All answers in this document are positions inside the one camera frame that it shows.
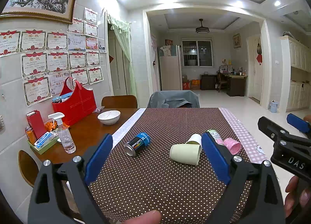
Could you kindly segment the left hand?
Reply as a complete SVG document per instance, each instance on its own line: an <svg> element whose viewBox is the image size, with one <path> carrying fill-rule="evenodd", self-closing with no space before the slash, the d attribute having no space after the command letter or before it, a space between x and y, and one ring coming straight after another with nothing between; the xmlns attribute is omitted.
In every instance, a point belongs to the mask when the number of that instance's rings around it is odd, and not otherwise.
<svg viewBox="0 0 311 224"><path fill-rule="evenodd" d="M138 217L128 219L123 224L159 224L161 222L161 213L157 210L146 212Z"/></svg>

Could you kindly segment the right hand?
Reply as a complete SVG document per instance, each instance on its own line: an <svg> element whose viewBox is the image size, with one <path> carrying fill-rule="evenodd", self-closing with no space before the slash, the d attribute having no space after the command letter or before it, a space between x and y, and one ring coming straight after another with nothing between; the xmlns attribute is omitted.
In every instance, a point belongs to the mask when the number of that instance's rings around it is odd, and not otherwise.
<svg viewBox="0 0 311 224"><path fill-rule="evenodd" d="M294 209L295 198L297 197L296 190L298 187L298 183L299 178L297 176L293 176L288 182L288 185L285 189L285 192L287 193L284 203L285 217L288 217ZM310 201L310 196L310 187L306 187L299 196L299 204L302 208L304 208L308 204L308 202Z"/></svg>

